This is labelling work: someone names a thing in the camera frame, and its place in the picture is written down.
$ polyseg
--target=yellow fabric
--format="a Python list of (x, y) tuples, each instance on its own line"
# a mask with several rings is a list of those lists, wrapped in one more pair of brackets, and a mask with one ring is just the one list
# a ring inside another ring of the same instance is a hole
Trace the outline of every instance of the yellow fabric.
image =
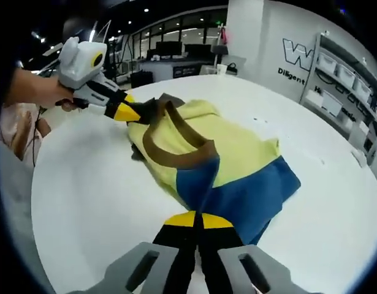
[(187, 213), (176, 214), (168, 219), (165, 225), (174, 225), (177, 227), (193, 227), (195, 219), (195, 211), (188, 211)]
[(208, 213), (202, 213), (204, 228), (232, 228), (231, 222), (228, 222), (223, 217), (214, 216)]
[[(220, 117), (217, 109), (204, 100), (192, 100), (177, 108), (181, 117), (203, 137), (214, 140), (220, 156), (219, 172), (213, 187), (244, 178), (280, 156), (278, 140), (262, 141), (255, 133)], [(145, 156), (158, 180), (176, 190), (176, 168), (163, 167), (146, 154), (142, 138), (148, 126), (130, 123), (129, 138)], [(185, 154), (196, 149), (185, 141), (166, 113), (153, 133), (154, 143), (165, 151)]]

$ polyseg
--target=pink clothing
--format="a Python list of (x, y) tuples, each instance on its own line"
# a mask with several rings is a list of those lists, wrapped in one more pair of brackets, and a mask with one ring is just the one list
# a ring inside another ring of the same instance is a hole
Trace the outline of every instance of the pink clothing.
[[(2, 108), (0, 115), (0, 140), (8, 147), (11, 147), (11, 142), (14, 135), (17, 133), (18, 122), (27, 111), (30, 111), (32, 120), (28, 141), (26, 143), (25, 153), (23, 156), (23, 162), (25, 162), (28, 166), (33, 167), (33, 135), (38, 115), (38, 109), (35, 104), (21, 103)], [(36, 130), (34, 140), (34, 161), (37, 159), (41, 141), (41, 134), (38, 130)]]

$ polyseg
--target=table surface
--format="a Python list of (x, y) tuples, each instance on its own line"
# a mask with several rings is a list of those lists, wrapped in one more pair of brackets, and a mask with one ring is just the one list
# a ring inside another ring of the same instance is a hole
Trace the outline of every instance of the table surface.
[[(377, 180), (352, 147), (299, 104), (254, 83), (196, 76), (132, 90), (137, 101), (168, 93), (205, 99), (263, 139), (278, 137), (301, 188), (258, 246), (311, 292), (345, 293), (377, 252)], [(34, 236), (45, 272), (63, 294), (99, 282), (106, 267), (185, 209), (131, 159), (126, 124), (90, 113), (66, 121), (40, 149), (32, 184)], [(188, 293), (208, 293), (202, 273)]]

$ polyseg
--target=ceiling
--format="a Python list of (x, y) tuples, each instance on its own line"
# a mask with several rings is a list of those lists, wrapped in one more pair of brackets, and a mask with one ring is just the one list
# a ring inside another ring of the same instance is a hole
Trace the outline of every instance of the ceiling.
[[(87, 23), (82, 23), (83, 27), (91, 29), (94, 20), (98, 19), (102, 26), (112, 20), (110, 36), (117, 35), (118, 31), (122, 34), (130, 34), (154, 22), (167, 18), (171, 15), (182, 13), (201, 7), (227, 5), (228, 0), (50, 0), (69, 3), (69, 5), (50, 9), (51, 13), (45, 13), (48, 9), (43, 9), (43, 18), (40, 18), (35, 31), (46, 42), (29, 36), (24, 42), (26, 45), (21, 50), (21, 60), (26, 64), (29, 59), (40, 56), (47, 51), (50, 46), (62, 41), (63, 24), (66, 19), (73, 16), (91, 19)], [(346, 0), (276, 0), (292, 4), (336, 23), (355, 38), (359, 39), (377, 59), (377, 9), (370, 3), (373, 0), (362, 2)], [(38, 62), (32, 62), (31, 67), (39, 67)]]

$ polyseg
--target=yellow and blue bag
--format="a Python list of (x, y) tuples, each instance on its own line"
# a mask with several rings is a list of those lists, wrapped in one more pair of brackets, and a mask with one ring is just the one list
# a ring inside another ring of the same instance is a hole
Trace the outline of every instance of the yellow and blue bag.
[(157, 180), (190, 210), (230, 221), (244, 244), (256, 244), (300, 181), (280, 154), (278, 140), (223, 119), (204, 100), (178, 108), (159, 102), (150, 125), (129, 124), (129, 138)]

